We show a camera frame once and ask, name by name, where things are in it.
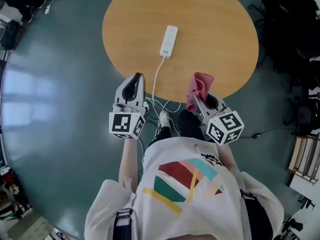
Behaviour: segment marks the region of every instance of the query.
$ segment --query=white shoe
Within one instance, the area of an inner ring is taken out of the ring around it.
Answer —
[[[43,3],[41,4],[41,6],[40,7],[38,7],[39,9],[41,9],[42,8],[42,6],[44,6],[44,4],[46,3],[46,1],[47,0],[43,0]]]
[[[28,21],[28,23],[32,22],[32,18],[34,17],[33,14],[31,14],[31,19]]]
[[[169,113],[167,111],[162,110],[160,112],[159,121],[160,121],[160,124],[161,124],[161,128],[162,127],[169,127],[170,128],[170,132],[171,132],[170,116],[169,116]]]

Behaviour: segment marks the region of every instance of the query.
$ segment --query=backpack strap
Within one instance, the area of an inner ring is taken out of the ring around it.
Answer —
[[[258,199],[251,193],[240,189],[245,202],[252,240],[272,240],[274,232],[269,217]]]
[[[113,240],[132,240],[132,208],[117,212],[113,226]]]

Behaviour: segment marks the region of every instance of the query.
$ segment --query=black pants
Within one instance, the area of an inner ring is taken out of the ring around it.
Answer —
[[[43,4],[43,0],[5,0],[7,5],[19,10],[21,15],[27,20],[31,20],[30,7],[40,7]]]
[[[192,112],[187,110],[181,111],[178,119],[178,127],[180,129],[181,137],[196,138],[198,140],[205,141],[205,137],[199,128],[200,125],[200,120]],[[157,141],[167,138],[171,138],[170,128],[163,127],[158,135],[150,142],[148,147]]]

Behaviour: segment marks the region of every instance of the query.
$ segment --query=gray floor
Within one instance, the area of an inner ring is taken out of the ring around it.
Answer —
[[[101,183],[117,179],[123,145],[108,134],[108,113],[123,81],[102,41],[111,1],[56,0],[10,56],[2,87],[1,123],[11,166],[33,207],[80,239]],[[259,5],[259,0],[239,1],[246,8]],[[225,99],[241,115],[244,136],[283,127],[290,114],[287,87],[287,77],[275,74],[267,58],[242,89]],[[145,146],[154,130],[146,124]],[[287,216],[299,208],[298,193],[285,185],[293,141],[289,130],[277,130],[231,145],[240,169],[267,185]]]

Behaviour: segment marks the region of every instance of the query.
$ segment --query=wooden tabletop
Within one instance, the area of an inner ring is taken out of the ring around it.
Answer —
[[[157,97],[185,103],[190,79],[202,72],[214,77],[211,90],[225,98],[255,70],[257,32],[237,0],[113,0],[102,26],[106,53],[125,78],[143,73],[147,93],[167,25],[178,27],[178,34],[158,74]]]

